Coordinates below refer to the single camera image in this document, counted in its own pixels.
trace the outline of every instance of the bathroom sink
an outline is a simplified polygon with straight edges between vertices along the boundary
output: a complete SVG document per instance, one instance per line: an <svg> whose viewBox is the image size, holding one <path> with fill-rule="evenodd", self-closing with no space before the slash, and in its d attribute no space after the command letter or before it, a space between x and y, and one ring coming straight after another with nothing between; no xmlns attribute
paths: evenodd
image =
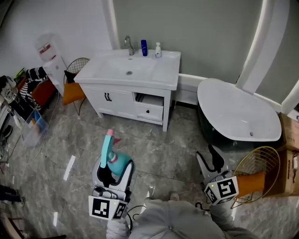
<svg viewBox="0 0 299 239"><path fill-rule="evenodd" d="M75 77L78 83L120 84L176 90L180 52L162 51L155 58L149 50L143 56L141 50L129 55L127 49L99 51Z"/></svg>

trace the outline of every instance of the cable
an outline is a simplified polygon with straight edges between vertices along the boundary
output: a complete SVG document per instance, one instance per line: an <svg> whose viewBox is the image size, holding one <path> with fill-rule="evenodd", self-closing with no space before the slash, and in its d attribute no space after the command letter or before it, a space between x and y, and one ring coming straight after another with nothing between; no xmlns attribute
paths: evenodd
<svg viewBox="0 0 299 239"><path fill-rule="evenodd" d="M139 213L135 213L135 214L132 216L132 218L133 218L134 221L136 221L136 219L134 218L135 215L140 215L140 214L139 214Z"/></svg>
<svg viewBox="0 0 299 239"><path fill-rule="evenodd" d="M49 120L49 126L48 126L48 128L47 128L47 131L46 131L46 133L45 133L45 136L44 136L44 138L43 138L43 142L42 142L42 146L41 146L41 149L39 150L39 152L37 153L37 155L36 155L36 157L32 160L32 161L34 161L38 156L39 156L39 154L41 153L41 151L42 151L42 148L43 148L43 143L45 142L45 139L46 139L46 136L47 136L47 134L48 134L48 130L49 130L49 128L50 128L50 125L51 125L51 121L52 121L52 118L53 118L53 115L54 115L54 113L55 113L55 110L56 110L56 106L57 106L57 104L58 104L58 101L59 101L59 92L57 92L57 94L58 94L58 98L57 98L57 101L56 101L56 104L55 104L55 107L54 107L54 110L53 110L53 113L52 113L52 115L51 115L51 118L50 118L50 120Z"/></svg>
<svg viewBox="0 0 299 239"><path fill-rule="evenodd" d="M138 206L132 207L132 208L128 211L128 213L129 213L131 210L133 210L134 208L136 208L136 207L145 207L145 208L146 208L146 206L144 206L144 205L138 205Z"/></svg>
<svg viewBox="0 0 299 239"><path fill-rule="evenodd" d="M14 147L13 147L13 151L11 152L10 156L8 156L8 148L7 148L7 159L6 159L6 164L8 163L8 160L10 159L11 155L13 155L14 149L15 149L15 147L17 146L17 143L19 142L20 137L21 137L21 135L19 136L17 142L15 143L15 145L14 145Z"/></svg>
<svg viewBox="0 0 299 239"><path fill-rule="evenodd" d="M130 232L133 230L133 221L132 221L131 216L129 215L129 212L130 212L131 210L133 210L134 208L136 208L136 207L145 207L145 208L146 208L146 206L144 206L144 205L138 205L138 206L132 207L132 208L127 212L127 216L128 216L129 219L130 219Z"/></svg>
<svg viewBox="0 0 299 239"><path fill-rule="evenodd" d="M36 157L35 157L35 158L34 158L32 161L34 161L34 160L35 160L35 159L36 159L36 158L39 156L39 154L40 154L40 153L41 153L41 151L42 151L43 144L44 144L44 142L45 142L45 139L46 139L46 136L47 136L47 134L48 134L48 130L49 130L49 128L50 128L51 121L52 121L53 115L54 115L54 113L55 113L55 110L56 110L56 106L57 106L57 104L58 104L58 101L59 101L59 93L57 92L57 94L58 94L58 98L57 98L57 101L56 101L56 104L55 104L55 107L54 107L53 113L52 113L52 115L51 115L51 118L50 118L50 120L49 120L49 126L48 126L48 128L47 128L47 131L46 131L46 133L45 133L45 136L44 136L44 138L43 138L42 146L41 146L41 148L40 148L39 152L37 153ZM21 137L21 134L20 134L20 136L19 136L19 138L18 138L17 142L15 143L15 145L14 145L14 148L16 147L16 145L17 145L17 143L18 143L18 141L19 141L20 137ZM13 151L12 151L12 153L10 154L10 156L7 158L6 164L7 164L8 160L10 159L11 155L13 154L13 152L14 152L14 148L13 148Z"/></svg>
<svg viewBox="0 0 299 239"><path fill-rule="evenodd" d="M199 204L199 207L200 207L200 209L202 209L202 210L204 210L204 211L210 211L209 209L203 209L202 208L202 203L201 202L197 202L196 204L195 204L195 207L198 207L197 205Z"/></svg>

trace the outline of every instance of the marble floor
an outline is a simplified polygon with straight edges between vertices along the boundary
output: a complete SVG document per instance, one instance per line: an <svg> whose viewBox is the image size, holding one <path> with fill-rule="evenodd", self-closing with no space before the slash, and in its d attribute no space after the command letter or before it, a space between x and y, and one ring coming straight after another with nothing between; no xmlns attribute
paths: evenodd
<svg viewBox="0 0 299 239"><path fill-rule="evenodd" d="M14 127L8 139L8 154L12 153L9 167L4 167L4 175L0 175L1 184L20 189L25 196L24 208L5 206L13 217L25 219L31 234L42 238L61 234L72 239L105 238L106 222L88 214L88 195L92 191L91 171L108 128L122 139L115 148L130 155L136 165L129 208L142 205L147 195L167 200L171 191L178 192L181 200L203 202L205 208L209 207L199 185L195 152L200 151L209 160L211 157L195 109L177 105L165 134L161 126L149 123L110 115L99 119L88 100L80 116L73 105L62 106L59 99L55 108L56 102L57 97L44 114L49 122L54 112L44 144L40 141L34 148L27 147ZM225 153L235 167L248 152ZM75 161L65 181L72 156ZM237 226L248 228L260 238L291 239L299 228L298 204L299 197L264 198L232 213Z"/></svg>

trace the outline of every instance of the blue bottle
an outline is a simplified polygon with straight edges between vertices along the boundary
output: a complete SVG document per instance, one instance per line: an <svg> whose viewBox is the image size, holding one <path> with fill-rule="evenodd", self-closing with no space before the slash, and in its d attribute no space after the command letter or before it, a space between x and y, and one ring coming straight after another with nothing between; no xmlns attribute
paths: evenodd
<svg viewBox="0 0 299 239"><path fill-rule="evenodd" d="M146 44L146 40L141 40L141 50L143 56L148 55L148 45Z"/></svg>
<svg viewBox="0 0 299 239"><path fill-rule="evenodd" d="M108 129L108 132L104 139L104 144L102 148L102 155L101 155L101 168L105 168L108 164L108 167L111 172L113 172L117 176L121 176L124 168L126 167L127 163L132 159L130 156L113 151L113 144L114 144L114 136L113 130Z"/></svg>

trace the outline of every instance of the striped clothing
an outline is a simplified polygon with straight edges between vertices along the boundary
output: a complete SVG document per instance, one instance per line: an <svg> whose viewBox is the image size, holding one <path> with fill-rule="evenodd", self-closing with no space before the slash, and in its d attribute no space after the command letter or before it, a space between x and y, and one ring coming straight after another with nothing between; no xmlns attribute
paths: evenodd
<svg viewBox="0 0 299 239"><path fill-rule="evenodd" d="M42 67L33 68L26 71L26 82L20 94L22 98L28 102L31 106L35 107L37 110L41 110L41 106L32 98L32 91L42 82L48 79L46 72Z"/></svg>

